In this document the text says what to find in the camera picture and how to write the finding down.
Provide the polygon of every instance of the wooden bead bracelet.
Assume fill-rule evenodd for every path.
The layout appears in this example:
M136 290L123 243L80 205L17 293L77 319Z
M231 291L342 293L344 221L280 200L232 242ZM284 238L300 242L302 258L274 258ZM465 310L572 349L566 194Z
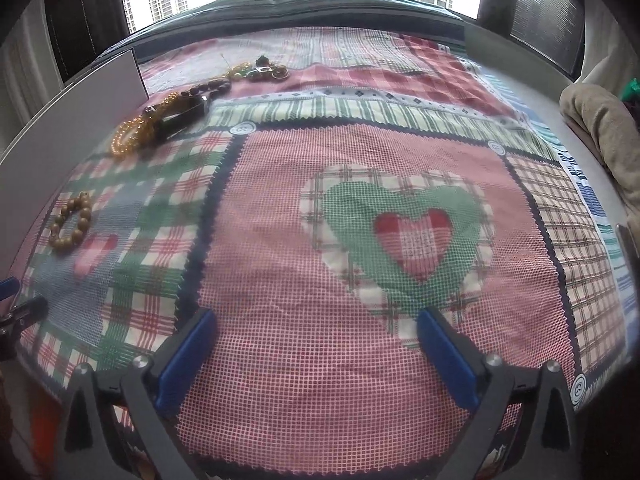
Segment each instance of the wooden bead bracelet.
M80 218L76 228L71 233L71 236L60 237L60 229L65 224L65 221L71 213L74 211L80 211ZM89 230L91 221L92 204L89 199L89 194L83 191L77 198L70 198L66 205L60 208L60 214L56 216L53 224L51 225L49 235L49 245L53 247L56 252L66 252L78 246L84 240L84 235Z

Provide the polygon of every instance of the blue striped fabric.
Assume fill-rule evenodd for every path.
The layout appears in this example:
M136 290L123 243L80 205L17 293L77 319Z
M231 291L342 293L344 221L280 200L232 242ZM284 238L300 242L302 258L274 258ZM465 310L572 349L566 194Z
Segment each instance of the blue striped fabric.
M634 291L631 275L629 269L626 266L626 261L620 249L620 244L616 232L607 219L604 209L600 205L596 194L593 192L593 188L590 186L587 177L580 169L577 161L569 154L565 146L560 140L553 134L553 132L546 126L545 123L540 121L540 118L536 113L527 107L524 102L521 101L514 94L507 85L501 82L498 78L483 73L482 76L487 79L496 89L500 91L502 97L509 102L517 110L526 113L530 119L532 126L538 136L549 144L552 149L557 153L558 160L565 168L578 190L578 193L587 205L591 217L600 233L602 241L606 247L607 254L613 270L613 276L618 286L620 294L620 302L625 316L625 329L626 329L626 353L631 355L633 348L635 348L638 342L639 330L640 330L640 316L638 315L638 299Z

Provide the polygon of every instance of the blue gripper pad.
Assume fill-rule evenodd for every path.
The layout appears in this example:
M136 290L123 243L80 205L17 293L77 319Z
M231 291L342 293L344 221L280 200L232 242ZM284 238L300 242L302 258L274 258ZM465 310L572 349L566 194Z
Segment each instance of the blue gripper pad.
M0 282L0 301L15 296L20 292L20 280L13 276Z
M180 406L191 383L213 350L215 335L216 317L207 310L158 377L154 405L160 415L171 418L180 413Z
M480 397L471 366L427 310L418 314L417 325L420 348L436 367L449 395L457 406L474 412L480 405Z

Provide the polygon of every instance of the beige cloth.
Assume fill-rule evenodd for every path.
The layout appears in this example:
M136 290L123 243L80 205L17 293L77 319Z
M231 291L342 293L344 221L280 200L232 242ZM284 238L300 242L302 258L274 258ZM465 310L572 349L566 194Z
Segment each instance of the beige cloth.
M628 226L640 248L640 134L625 105L604 88L576 83L560 96L569 127L618 184Z

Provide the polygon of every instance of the jewelry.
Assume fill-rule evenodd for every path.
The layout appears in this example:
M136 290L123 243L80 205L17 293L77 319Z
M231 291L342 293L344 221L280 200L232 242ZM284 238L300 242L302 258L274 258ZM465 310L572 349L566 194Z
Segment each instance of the jewelry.
M231 81L243 78L249 81L264 81L267 79L282 80L289 77L289 69L285 65L276 65L266 56L260 56L251 63L241 63L227 70L222 76L213 78L209 82L191 87L189 90L172 92L157 105L148 106L138 117L123 122L111 139L111 154L124 157L138 148L143 148L153 142L162 142L184 128L188 121L202 116L201 110L206 111L210 101L231 90ZM186 102L194 96L209 93L208 99L202 102Z
M70 251L82 243L85 233L89 230L92 207L89 194L83 191L77 198L70 198L66 205L60 208L60 214L56 216L56 219L49 228L49 245L53 247L53 250L63 253ZM60 238L60 229L62 229L66 219L71 213L78 210L80 211L80 218L71 236Z

